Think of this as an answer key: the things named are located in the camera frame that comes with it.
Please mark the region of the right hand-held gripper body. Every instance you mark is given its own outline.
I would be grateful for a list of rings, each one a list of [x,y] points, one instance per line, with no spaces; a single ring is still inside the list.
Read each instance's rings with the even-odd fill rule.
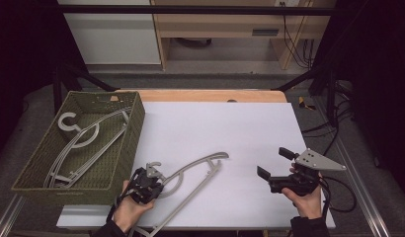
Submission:
[[[345,171],[346,166],[307,148],[294,160],[294,172],[287,177],[270,177],[272,193],[289,188],[298,196],[311,194],[319,185],[320,171]]]

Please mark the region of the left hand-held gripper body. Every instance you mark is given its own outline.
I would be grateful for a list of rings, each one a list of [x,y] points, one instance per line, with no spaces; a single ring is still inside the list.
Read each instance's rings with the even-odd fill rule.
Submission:
[[[160,162],[147,163],[145,168],[138,168],[129,183],[129,195],[137,203],[149,203],[158,198],[163,191],[163,175],[156,169]]]

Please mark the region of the green woven basket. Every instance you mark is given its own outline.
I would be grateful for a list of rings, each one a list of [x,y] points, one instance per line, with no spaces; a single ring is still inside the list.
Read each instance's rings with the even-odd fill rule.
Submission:
[[[137,92],[69,92],[12,191],[44,204],[112,203],[144,118]]]

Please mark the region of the person's left hand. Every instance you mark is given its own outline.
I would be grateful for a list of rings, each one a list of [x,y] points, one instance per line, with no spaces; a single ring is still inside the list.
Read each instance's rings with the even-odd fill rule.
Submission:
[[[113,221],[123,233],[127,233],[154,203],[155,200],[146,204],[136,203],[131,197],[125,197],[115,211]]]

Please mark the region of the person's right hand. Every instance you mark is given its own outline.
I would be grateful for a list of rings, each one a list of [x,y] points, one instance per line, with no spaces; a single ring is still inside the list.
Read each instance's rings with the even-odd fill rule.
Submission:
[[[317,187],[311,194],[304,197],[298,196],[289,188],[283,188],[282,194],[293,202],[300,217],[316,219],[322,216],[320,187]]]

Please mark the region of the yellow and black tool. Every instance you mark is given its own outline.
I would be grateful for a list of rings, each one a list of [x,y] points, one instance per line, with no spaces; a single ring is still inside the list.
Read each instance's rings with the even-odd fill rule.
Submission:
[[[309,105],[305,104],[305,101],[304,101],[303,97],[298,97],[298,105],[302,109],[308,109],[308,110],[311,110],[311,111],[316,111],[315,106],[309,106]]]

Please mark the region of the white table sheet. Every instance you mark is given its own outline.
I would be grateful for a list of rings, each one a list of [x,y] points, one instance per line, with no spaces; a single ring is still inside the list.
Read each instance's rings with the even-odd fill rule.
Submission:
[[[279,154],[306,145],[289,103],[150,103],[134,165],[160,162],[170,176],[181,167],[216,152],[226,152],[210,181],[164,227],[185,229],[287,228],[297,215],[291,201],[273,194],[257,175],[260,166],[286,176],[290,163]],[[206,163],[185,172],[181,187],[159,198],[139,221],[142,228],[160,224],[205,178]]]

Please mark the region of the black metal stand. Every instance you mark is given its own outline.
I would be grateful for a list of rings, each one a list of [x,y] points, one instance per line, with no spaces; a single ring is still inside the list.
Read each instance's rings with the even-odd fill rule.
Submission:
[[[324,64],[315,66],[289,82],[277,88],[273,88],[273,91],[285,92],[307,79],[312,79],[312,83],[308,88],[308,92],[311,96],[319,96],[323,91],[326,91],[326,118],[332,126],[336,126],[336,72],[331,66]]]
[[[70,64],[59,64],[56,66],[52,73],[52,88],[53,88],[53,101],[54,112],[57,113],[63,103],[62,87],[67,91],[82,91],[78,79],[85,79],[86,81],[96,85],[98,88],[106,92],[114,92],[117,88],[113,87],[98,78],[92,76],[89,72],[83,71]]]

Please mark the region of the dark curtain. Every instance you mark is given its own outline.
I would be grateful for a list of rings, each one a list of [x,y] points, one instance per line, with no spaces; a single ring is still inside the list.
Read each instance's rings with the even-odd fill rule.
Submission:
[[[405,0],[336,0],[316,55],[353,85],[353,106],[380,161],[405,194]]]
[[[0,0],[0,153],[29,93],[64,63],[86,68],[58,0]]]

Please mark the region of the light wooden desk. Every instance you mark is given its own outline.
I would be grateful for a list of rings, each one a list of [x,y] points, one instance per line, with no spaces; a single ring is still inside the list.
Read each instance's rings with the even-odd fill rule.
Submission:
[[[249,6],[275,7],[276,0],[150,0],[153,6]],[[298,7],[333,8],[336,0],[300,0]],[[271,41],[281,69],[286,70],[303,40],[320,40],[328,16],[268,15],[166,15],[154,16],[158,37],[173,38],[261,38]]]

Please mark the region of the white cabinet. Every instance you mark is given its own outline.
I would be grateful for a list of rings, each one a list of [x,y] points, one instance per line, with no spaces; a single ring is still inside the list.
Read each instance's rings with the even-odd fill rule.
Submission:
[[[160,64],[151,14],[65,14],[87,65]]]

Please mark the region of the aluminium rail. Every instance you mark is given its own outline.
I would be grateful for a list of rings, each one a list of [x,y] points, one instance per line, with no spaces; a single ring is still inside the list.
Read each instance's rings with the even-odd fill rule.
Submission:
[[[17,220],[26,199],[20,195],[14,195],[5,211],[0,216],[0,237],[8,237],[15,221]]]
[[[364,218],[374,237],[391,237],[391,234],[380,215],[369,191],[367,190],[359,171],[356,169],[351,156],[341,138],[335,141],[335,148],[340,161],[347,167],[347,177],[363,211]]]

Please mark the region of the black horizontal frame bar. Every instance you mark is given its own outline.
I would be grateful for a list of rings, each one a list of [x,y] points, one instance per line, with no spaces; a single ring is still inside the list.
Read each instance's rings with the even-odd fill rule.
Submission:
[[[248,6],[58,5],[63,13],[332,16],[332,8]]]

